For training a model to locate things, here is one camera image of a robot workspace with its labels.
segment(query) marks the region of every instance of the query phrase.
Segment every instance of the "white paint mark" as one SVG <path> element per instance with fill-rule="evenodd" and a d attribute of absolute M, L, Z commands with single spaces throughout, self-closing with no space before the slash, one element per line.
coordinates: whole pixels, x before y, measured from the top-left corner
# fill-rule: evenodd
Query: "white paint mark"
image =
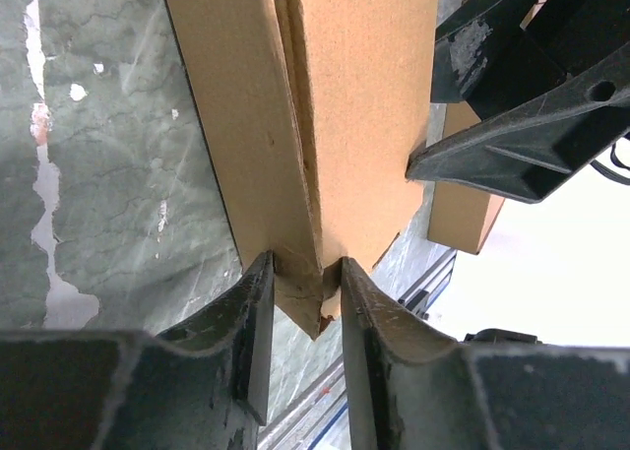
<path fill-rule="evenodd" d="M 166 201 L 159 203 L 159 222 L 157 223 L 157 233 L 162 233 L 166 224 L 168 224 L 168 204 Z"/>
<path fill-rule="evenodd" d="M 199 279 L 201 278 L 201 274 L 202 274 L 203 271 L 204 271 L 203 266 L 200 266 L 199 267 L 199 271 L 197 272 L 197 276 L 195 277 L 195 282 L 193 283 L 192 287 L 190 288 L 190 293 L 193 293 L 193 291 L 197 290 L 197 285 L 199 284 Z M 196 312 L 197 310 L 199 310 L 199 307 L 195 304 L 195 302 L 198 299 L 201 299 L 201 297 L 197 297 L 197 298 L 195 298 L 193 300 L 189 299 L 189 300 L 186 301 L 186 305 L 182 309 L 182 312 L 179 315 L 179 319 L 175 323 L 181 322 L 186 317 L 189 317 L 193 312 Z"/>
<path fill-rule="evenodd" d="M 142 38 L 139 43 L 137 43 L 134 47 L 134 52 L 136 56 L 134 57 L 134 62 L 131 65 L 126 65 L 125 70 L 121 71 L 121 82 L 122 82 L 122 92 L 125 95 L 130 94 L 129 84 L 131 83 L 131 77 L 136 71 L 136 66 L 138 65 L 138 61 L 140 60 L 140 56 L 145 52 L 147 47 L 149 46 L 151 36 L 156 32 L 156 24 L 159 21 L 159 13 L 163 9 L 163 3 L 159 3 L 154 10 L 154 12 L 149 17 L 149 21 L 145 25 L 145 32 L 142 35 Z"/>
<path fill-rule="evenodd" d="M 483 21 L 472 22 L 461 29 L 450 46 L 451 64 L 457 72 L 458 84 L 465 91 L 476 81 L 483 68 L 487 65 L 487 58 L 474 68 L 481 46 L 486 38 L 492 34 L 492 28 Z"/>
<path fill-rule="evenodd" d="M 39 0 L 32 0 L 27 5 L 24 15 L 24 25 L 27 28 L 27 60 L 31 68 L 32 81 L 37 88 L 41 99 L 44 99 L 43 91 L 43 66 L 46 57 L 41 50 L 41 24 L 39 23 Z"/>
<path fill-rule="evenodd" d="M 59 206 L 59 168 L 48 156 L 48 130 L 50 111 L 45 101 L 43 68 L 46 58 L 41 49 L 41 24 L 39 0 L 32 0 L 24 16 L 27 28 L 27 60 L 31 78 L 41 102 L 34 103 L 31 113 L 31 135 L 37 144 L 37 179 L 32 189 L 43 201 L 44 213 L 31 231 L 31 240 L 48 258 L 46 274 L 50 289 L 46 295 L 44 328 L 78 329 L 84 327 L 98 314 L 98 299 L 93 295 L 81 294 L 73 285 L 66 283 L 57 274 L 55 249 L 57 240 L 53 232 L 52 217 Z"/>
<path fill-rule="evenodd" d="M 79 100 L 85 98 L 88 95 L 83 86 L 78 84 L 73 84 L 70 86 L 70 98 L 74 102 L 78 102 Z"/>

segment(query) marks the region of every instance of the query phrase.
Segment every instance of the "black cable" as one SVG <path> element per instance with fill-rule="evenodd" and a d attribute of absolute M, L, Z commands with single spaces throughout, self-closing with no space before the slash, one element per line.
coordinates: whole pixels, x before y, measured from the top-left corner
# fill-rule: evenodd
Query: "black cable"
<path fill-rule="evenodd" d="M 630 133 L 625 135 L 625 138 L 626 140 L 630 140 Z M 612 161 L 612 164 L 614 164 L 615 166 L 621 169 L 627 169 L 630 171 L 630 166 L 621 162 L 621 160 L 617 156 L 616 150 L 617 150 L 617 144 L 613 143 L 612 148 L 610 149 L 610 161 Z M 595 169 L 595 171 L 597 171 L 606 179 L 610 179 L 611 181 L 618 182 L 619 184 L 623 184 L 624 186 L 630 186 L 630 177 L 622 176 L 618 172 L 615 172 L 612 169 L 604 166 L 599 161 L 591 162 L 591 166 Z"/>

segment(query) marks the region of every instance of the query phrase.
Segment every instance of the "marble surface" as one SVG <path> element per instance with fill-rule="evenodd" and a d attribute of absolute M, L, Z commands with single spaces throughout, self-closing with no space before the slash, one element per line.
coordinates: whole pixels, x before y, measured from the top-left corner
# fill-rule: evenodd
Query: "marble surface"
<path fill-rule="evenodd" d="M 231 286 L 164 1 L 0 0 L 0 22 L 0 328 L 157 333 Z M 430 193 L 374 273 L 394 296 L 439 257 Z M 340 353 L 341 323 L 311 342 L 277 309 L 270 421 Z"/>

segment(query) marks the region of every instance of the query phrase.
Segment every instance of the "torn cardboard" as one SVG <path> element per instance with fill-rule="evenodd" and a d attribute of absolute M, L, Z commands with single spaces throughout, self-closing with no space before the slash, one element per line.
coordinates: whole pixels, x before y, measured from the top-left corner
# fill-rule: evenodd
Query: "torn cardboard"
<path fill-rule="evenodd" d="M 446 109 L 444 137 L 472 127 L 479 118 L 466 102 Z M 478 189 L 437 182 L 429 218 L 428 239 L 478 254 L 503 207 L 504 198 Z"/>
<path fill-rule="evenodd" d="M 437 0 L 166 0 L 234 239 L 312 338 L 422 201 Z"/>

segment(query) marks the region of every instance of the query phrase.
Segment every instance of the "corrugated cardboard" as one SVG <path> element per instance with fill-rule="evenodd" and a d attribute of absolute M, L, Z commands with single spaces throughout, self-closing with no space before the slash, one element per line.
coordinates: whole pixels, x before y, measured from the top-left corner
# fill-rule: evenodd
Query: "corrugated cardboard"
<path fill-rule="evenodd" d="M 451 103 L 446 109 L 444 137 L 479 122 L 471 107 Z M 433 195 L 428 239 L 471 254 L 481 251 L 505 199 L 449 182 L 437 182 Z"/>
<path fill-rule="evenodd" d="M 242 262 L 317 337 L 421 204 L 437 0 L 167 0 Z"/>

